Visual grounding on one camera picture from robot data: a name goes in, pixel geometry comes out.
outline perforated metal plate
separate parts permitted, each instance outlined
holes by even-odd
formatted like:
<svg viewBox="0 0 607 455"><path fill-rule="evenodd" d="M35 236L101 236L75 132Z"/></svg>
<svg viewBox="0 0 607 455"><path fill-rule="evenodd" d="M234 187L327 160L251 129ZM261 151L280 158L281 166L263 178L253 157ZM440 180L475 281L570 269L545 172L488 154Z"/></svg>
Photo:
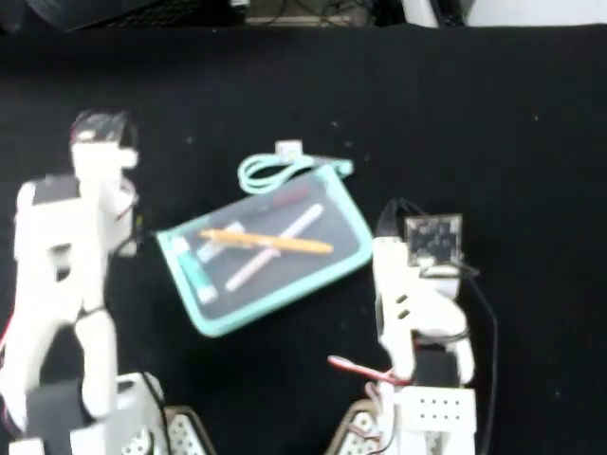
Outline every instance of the perforated metal plate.
<svg viewBox="0 0 607 455"><path fill-rule="evenodd" d="M169 438L172 448L171 455L211 455L198 438L192 420L185 414L175 416L169 425ZM169 455L164 444L158 445L152 452L152 439L145 430L122 450L122 455L151 455L152 453Z"/></svg>
<svg viewBox="0 0 607 455"><path fill-rule="evenodd" d="M375 418L369 412L359 412L351 422L368 434L377 434ZM378 442L372 439L365 440L352 431L346 433L338 455L366 455L378 449Z"/></svg>

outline teal pencil case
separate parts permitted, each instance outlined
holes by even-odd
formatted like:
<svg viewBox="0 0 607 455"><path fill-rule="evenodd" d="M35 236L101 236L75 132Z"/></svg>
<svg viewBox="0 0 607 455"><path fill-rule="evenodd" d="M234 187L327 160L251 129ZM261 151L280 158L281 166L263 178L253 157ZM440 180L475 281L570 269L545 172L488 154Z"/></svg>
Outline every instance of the teal pencil case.
<svg viewBox="0 0 607 455"><path fill-rule="evenodd" d="M210 230L309 240L332 251L243 247L201 235ZM220 337L338 280L372 254L371 231L330 165L156 237L193 325L208 337Z"/></svg>

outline cable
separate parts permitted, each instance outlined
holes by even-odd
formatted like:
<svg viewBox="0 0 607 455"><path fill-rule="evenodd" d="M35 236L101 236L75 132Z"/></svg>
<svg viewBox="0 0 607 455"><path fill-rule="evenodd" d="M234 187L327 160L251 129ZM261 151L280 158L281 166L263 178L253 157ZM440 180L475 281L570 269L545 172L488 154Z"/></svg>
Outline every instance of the cable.
<svg viewBox="0 0 607 455"><path fill-rule="evenodd" d="M397 421L397 416L396 416L396 403L395 403L395 405L394 405L394 410L393 410L393 412L394 412L395 418L394 418L394 420L393 420L393 422L392 422L392 430L390 431L390 432L391 432L390 439L388 440L388 442L386 443L386 445L385 445L384 447L379 448L379 449L377 449L377 450L372 450L372 451L370 451L370 452L367 452L367 454L366 454L366 455L379 455L380 453L383 453L383 452L385 452L386 450L388 450L388 449L390 448L390 446L391 446L391 445L394 443L395 438L396 438L396 421Z"/></svg>
<svg viewBox="0 0 607 455"><path fill-rule="evenodd" d="M329 18L327 18L325 15L323 15L321 12L317 12L315 11L313 8L309 7L307 4L305 4L303 2L303 0L295 0L295 4L300 7L301 9L303 9L304 11L312 14L313 16L318 17L321 20L321 23L326 23L330 26L335 26L335 27L341 27L340 24L331 21Z"/></svg>
<svg viewBox="0 0 607 455"><path fill-rule="evenodd" d="M110 256L108 258L108 267L107 268L109 269L109 265L112 262L112 260L114 258L116 258L116 256L118 256L120 251L126 245L128 245L131 242L138 242L139 240L144 238L145 234L146 234L145 232L138 232L138 233L135 233L134 235L131 235L129 238L125 239L123 242L121 242L117 246L117 248L114 250L114 252L112 254L110 254ZM111 307L109 300L105 301L105 307L107 309L107 313L110 315L110 318L112 318L112 320L116 321L117 319L114 316L114 310ZM119 333L118 325L115 324L115 326L116 326L116 338L121 338L121 341L122 341L121 345L124 348L124 352L130 357L131 361L135 364L135 368L137 369L137 372L141 375L141 379L143 379L143 382L145 382L145 386L148 389L149 393L152 395L152 399L154 400L156 407L158 408L158 412L160 413L160 420L162 423L162 432L164 435L165 443L167 445L167 451L168 451L169 455L172 455L173 448L171 447L171 438L169 437L169 423L167 420L167 414L164 410L163 400L162 400L162 398L160 398L160 396L156 392L156 389L150 382L148 375L145 373L145 370L142 368L137 357L135 355L133 355L133 351L128 347L128 343L125 342L124 337Z"/></svg>
<svg viewBox="0 0 607 455"><path fill-rule="evenodd" d="M322 165L332 166L340 177L351 174L354 164L349 159L335 159L322 156L300 155L285 160L276 154L251 155L238 166L238 183L244 192L249 194L262 194L273 191L283 185L296 173L308 168ZM284 167L281 171L268 177L253 177L254 174L267 168Z"/></svg>
<svg viewBox="0 0 607 455"><path fill-rule="evenodd" d="M270 20L261 22L258 24L251 24L251 25L253 27L265 27L265 26L271 26L272 24L275 24L285 14L286 5L287 5L287 0L282 0L281 6L278 8L278 11L276 12L276 14L274 14L274 16Z"/></svg>
<svg viewBox="0 0 607 455"><path fill-rule="evenodd" d="M495 420L495 403L497 401L497 356L499 351L499 330L498 322L495 316L495 312L489 304L485 294L481 291L481 288L476 283L476 280L469 278L468 282L470 287L476 294L478 300L483 304L489 318L491 319L491 325L493 326L493 343L491 347L491 388L489 392L489 401L487 404L487 422L485 423L485 430L483 431L483 441L481 443L480 455L488 455L491 446L491 436L493 433L493 422Z"/></svg>
<svg viewBox="0 0 607 455"><path fill-rule="evenodd" d="M344 370L346 372L358 373L364 376L367 376L371 379L375 379L376 381L384 381L389 382L394 386L408 386L412 383L412 381L407 379L399 379L398 377L392 374L392 370L382 373L377 370L373 370L371 368L363 367L357 363L354 363L347 358L339 357L338 355L330 355L327 357L329 363L338 368L340 370Z"/></svg>
<svg viewBox="0 0 607 455"><path fill-rule="evenodd" d="M9 322L7 322L7 327L4 329L2 336L0 337L0 351L3 351L7 344L7 335L9 334L10 322L12 321L12 315L14 314L14 310L10 313Z"/></svg>
<svg viewBox="0 0 607 455"><path fill-rule="evenodd" d="M407 199L392 199L384 208L376 224L375 237L398 237L400 228L398 219L400 213L405 211L410 216L425 216L427 212Z"/></svg>
<svg viewBox="0 0 607 455"><path fill-rule="evenodd" d="M444 27L445 18L441 12L440 5L438 5L438 0L430 0L430 6L432 8L432 12L434 13L434 17L436 18L436 24L439 28Z"/></svg>

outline black wire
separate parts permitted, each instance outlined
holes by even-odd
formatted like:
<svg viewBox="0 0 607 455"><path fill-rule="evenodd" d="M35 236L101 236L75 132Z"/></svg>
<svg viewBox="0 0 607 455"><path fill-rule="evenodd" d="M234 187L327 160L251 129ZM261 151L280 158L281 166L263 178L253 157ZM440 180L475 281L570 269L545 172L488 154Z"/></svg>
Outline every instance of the black wire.
<svg viewBox="0 0 607 455"><path fill-rule="evenodd" d="M140 243L143 239L145 239L145 237L147 237L148 235L151 235L151 234L152 234L152 232L144 232L144 231L136 232L135 234L133 234L132 236L130 236L129 238L127 238L126 240L121 242L116 247L114 252L112 254L110 254L110 256L109 256L108 269L109 269L109 265L112 262L112 260L114 258L116 258L116 256L119 255L120 251L125 246L127 246L131 242ZM114 316L114 310L113 310L109 300L107 300L105 302L105 307L107 309L107 313L110 315L110 318L112 318L113 321L116 321L117 319ZM156 389L154 388L154 386L152 386L152 383L150 382L148 375L145 373L145 369L142 368L141 363L138 361L138 358L133 354L133 351L128 347L128 343L125 342L125 338L119 333L119 328L118 328L118 325L116 324L116 322L115 322L115 326L116 326L116 338L121 340L121 346L123 347L124 352L130 357L131 361L135 364L137 373L139 373L141 375L143 382L145 382L145 386L147 387L148 391L152 395L152 399L154 399L156 407L158 408L158 412L160 412L160 420L162 423L162 432L164 435L165 443L167 445L167 451L168 451L169 455L172 455L173 448L171 447L171 438L169 437L169 423L167 420L167 414L164 410L163 400L162 400L162 398L160 398L160 396L156 392Z"/></svg>
<svg viewBox="0 0 607 455"><path fill-rule="evenodd" d="M476 294L478 300L485 307L485 310L487 311L487 314L491 319L491 325L493 326L493 343L491 347L491 388L487 405L487 421L485 423L485 430L483 431L483 441L481 443L481 450L479 452L480 455L488 455L491 446L491 436L493 433L493 422L495 420L495 403L497 401L497 356L499 352L499 330L495 312L493 311L493 308L491 308L491 305L485 297L485 294L483 294L483 291L481 291L481 288L476 283L476 280L473 278L469 278L468 282L470 283L470 287L474 291L474 294Z"/></svg>
<svg viewBox="0 0 607 455"><path fill-rule="evenodd" d="M336 22L333 22L332 20L330 20L328 17L326 17L326 15L324 15L322 12L317 12L315 11L313 8L309 7L306 3L304 3L303 0L295 0L295 4L300 7L301 9L303 9L304 11L312 14L313 16L318 17L322 22L325 22L326 24L330 25L330 26L335 26L335 27L342 27L341 24L338 24Z"/></svg>
<svg viewBox="0 0 607 455"><path fill-rule="evenodd" d="M445 18L443 16L443 13L441 12L440 5L438 5L438 0L430 0L430 6L432 7L432 12L436 17L436 24L438 24L439 27L444 27Z"/></svg>
<svg viewBox="0 0 607 455"><path fill-rule="evenodd" d="M281 6L278 8L278 11L276 12L276 14L274 14L274 16L270 20L259 23L259 24L252 24L252 25L254 27L263 27L263 26L271 26L272 24L275 24L279 19L281 19L285 15L287 1L288 0L282 0Z"/></svg>
<svg viewBox="0 0 607 455"><path fill-rule="evenodd" d="M390 435L390 440L386 443L386 445L382 448L379 448L377 450L372 450L370 452L367 452L365 455L379 455L380 453L385 452L386 450L388 450L390 448L390 446L395 442L396 439L396 423L398 421L398 416L396 415L396 404L394 407L394 414L395 414L395 418L394 421L392 423L392 434Z"/></svg>

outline red wire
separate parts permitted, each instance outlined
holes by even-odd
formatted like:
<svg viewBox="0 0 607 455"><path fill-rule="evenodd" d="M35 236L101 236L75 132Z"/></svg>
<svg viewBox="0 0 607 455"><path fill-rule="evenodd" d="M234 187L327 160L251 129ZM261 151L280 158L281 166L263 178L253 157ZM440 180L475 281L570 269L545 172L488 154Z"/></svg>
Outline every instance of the red wire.
<svg viewBox="0 0 607 455"><path fill-rule="evenodd" d="M2 349L2 347L4 346L4 344L6 342L5 338L7 337L7 333L9 332L10 322L12 321L13 314L14 314L14 312L10 314L9 322L7 323L7 327L4 329L4 332L2 333L2 336L0 337L0 350Z"/></svg>
<svg viewBox="0 0 607 455"><path fill-rule="evenodd" d="M363 367L362 365L354 363L347 358L339 357L337 355L330 355L328 357L328 361L331 365L339 370L362 374L363 376L375 379L376 381L389 382L395 386L408 386L412 383L412 381L397 378L393 375L392 370L382 373L377 370L373 370L372 368Z"/></svg>

